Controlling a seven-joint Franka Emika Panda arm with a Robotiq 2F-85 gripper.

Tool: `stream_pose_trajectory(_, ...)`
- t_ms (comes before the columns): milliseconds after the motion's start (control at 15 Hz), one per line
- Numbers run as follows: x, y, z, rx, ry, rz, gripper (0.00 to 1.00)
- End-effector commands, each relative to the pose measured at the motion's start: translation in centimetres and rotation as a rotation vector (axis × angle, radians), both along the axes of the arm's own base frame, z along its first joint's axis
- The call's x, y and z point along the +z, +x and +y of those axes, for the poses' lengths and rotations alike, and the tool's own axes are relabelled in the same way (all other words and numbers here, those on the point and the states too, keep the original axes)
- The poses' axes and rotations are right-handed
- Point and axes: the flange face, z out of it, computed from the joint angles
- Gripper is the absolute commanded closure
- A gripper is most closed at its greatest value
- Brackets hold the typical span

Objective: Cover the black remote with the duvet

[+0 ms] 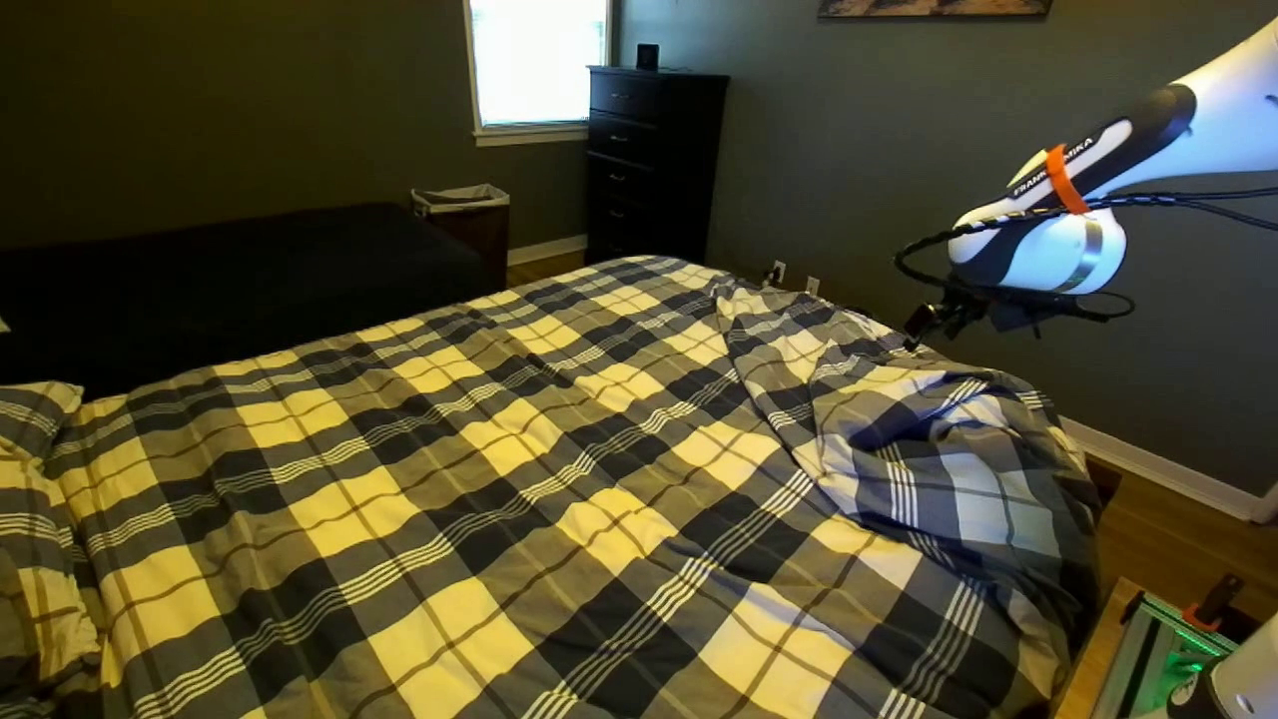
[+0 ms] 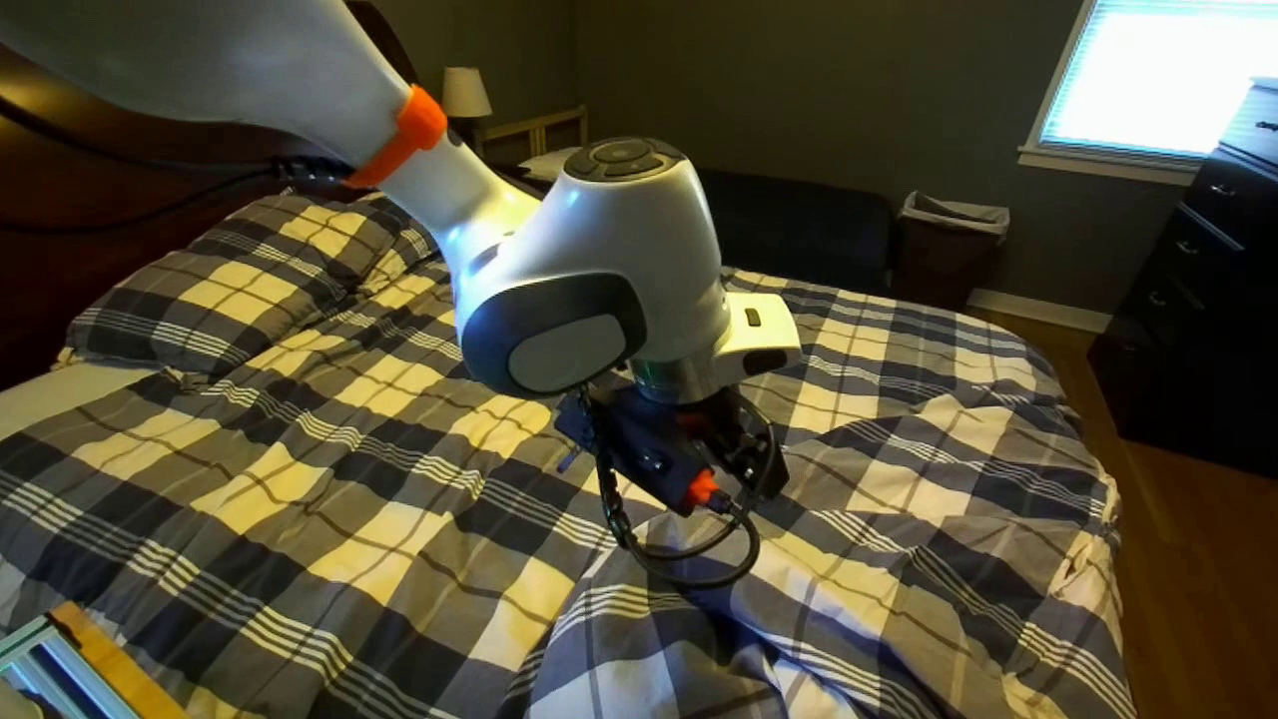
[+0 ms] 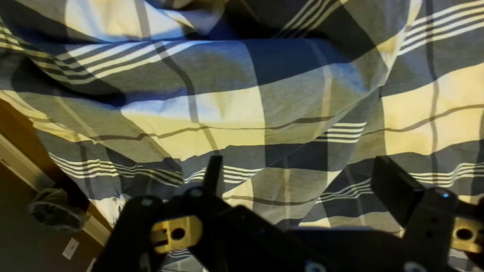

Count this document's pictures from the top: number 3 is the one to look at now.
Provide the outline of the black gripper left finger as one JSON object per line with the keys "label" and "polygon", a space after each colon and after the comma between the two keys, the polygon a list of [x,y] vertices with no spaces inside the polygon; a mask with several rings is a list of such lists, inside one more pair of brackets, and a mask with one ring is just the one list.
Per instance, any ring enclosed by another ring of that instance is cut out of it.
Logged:
{"label": "black gripper left finger", "polygon": [[221,197],[224,192],[224,158],[212,156],[209,165],[206,168],[206,174],[203,179],[203,188],[215,196]]}

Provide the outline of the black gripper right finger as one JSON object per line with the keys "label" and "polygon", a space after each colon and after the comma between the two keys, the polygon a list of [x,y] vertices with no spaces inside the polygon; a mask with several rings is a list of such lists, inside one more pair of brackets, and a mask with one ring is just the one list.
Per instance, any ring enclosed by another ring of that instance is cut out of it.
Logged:
{"label": "black gripper right finger", "polygon": [[371,189],[401,227],[411,223],[426,194],[420,182],[386,156],[374,161]]}

